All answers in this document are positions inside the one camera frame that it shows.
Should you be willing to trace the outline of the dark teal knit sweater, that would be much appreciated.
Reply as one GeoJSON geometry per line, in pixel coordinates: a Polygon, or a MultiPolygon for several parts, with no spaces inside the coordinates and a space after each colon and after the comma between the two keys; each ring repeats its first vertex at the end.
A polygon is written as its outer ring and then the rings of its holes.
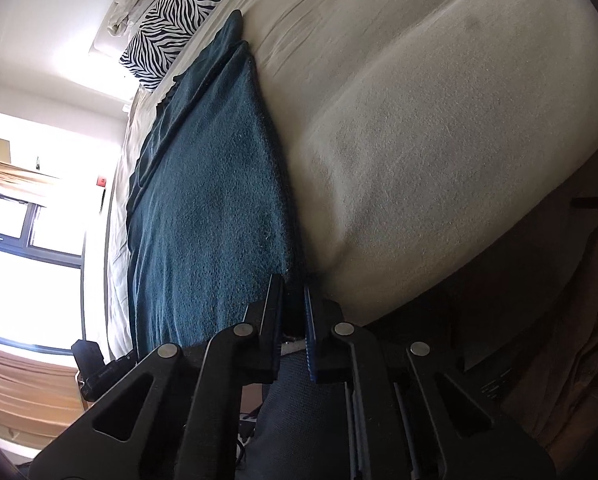
{"type": "Polygon", "coordinates": [[[201,344],[244,318],[305,258],[281,142],[239,12],[157,107],[127,203],[128,305],[138,356],[201,344]]]}

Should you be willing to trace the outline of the black framed window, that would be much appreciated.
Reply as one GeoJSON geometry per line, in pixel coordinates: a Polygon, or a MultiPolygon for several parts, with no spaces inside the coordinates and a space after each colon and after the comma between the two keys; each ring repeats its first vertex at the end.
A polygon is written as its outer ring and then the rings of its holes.
{"type": "Polygon", "coordinates": [[[68,356],[86,336],[86,217],[0,194],[0,344],[68,356]]]}

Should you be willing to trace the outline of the beige roller blind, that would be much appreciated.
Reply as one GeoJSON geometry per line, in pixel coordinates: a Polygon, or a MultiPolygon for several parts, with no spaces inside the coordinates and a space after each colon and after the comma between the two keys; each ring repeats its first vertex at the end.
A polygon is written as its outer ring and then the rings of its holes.
{"type": "Polygon", "coordinates": [[[57,199],[58,180],[46,174],[0,162],[0,194],[46,206],[57,199]]]}

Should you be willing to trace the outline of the beige bed sheet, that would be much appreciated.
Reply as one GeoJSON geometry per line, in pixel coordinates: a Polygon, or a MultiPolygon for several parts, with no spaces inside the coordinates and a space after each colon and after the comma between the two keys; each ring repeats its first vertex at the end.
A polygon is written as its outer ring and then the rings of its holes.
{"type": "Polygon", "coordinates": [[[282,140],[309,263],[354,321],[458,270],[598,149],[592,0],[222,0],[133,102],[107,236],[115,356],[131,348],[130,174],[174,77],[233,10],[282,140]]]}

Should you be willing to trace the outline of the zebra print pillow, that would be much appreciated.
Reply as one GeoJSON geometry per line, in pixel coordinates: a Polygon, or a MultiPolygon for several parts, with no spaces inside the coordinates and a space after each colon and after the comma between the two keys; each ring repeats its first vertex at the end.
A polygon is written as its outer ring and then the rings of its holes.
{"type": "Polygon", "coordinates": [[[119,62],[141,87],[154,91],[222,0],[156,0],[139,20],[119,62]]]}

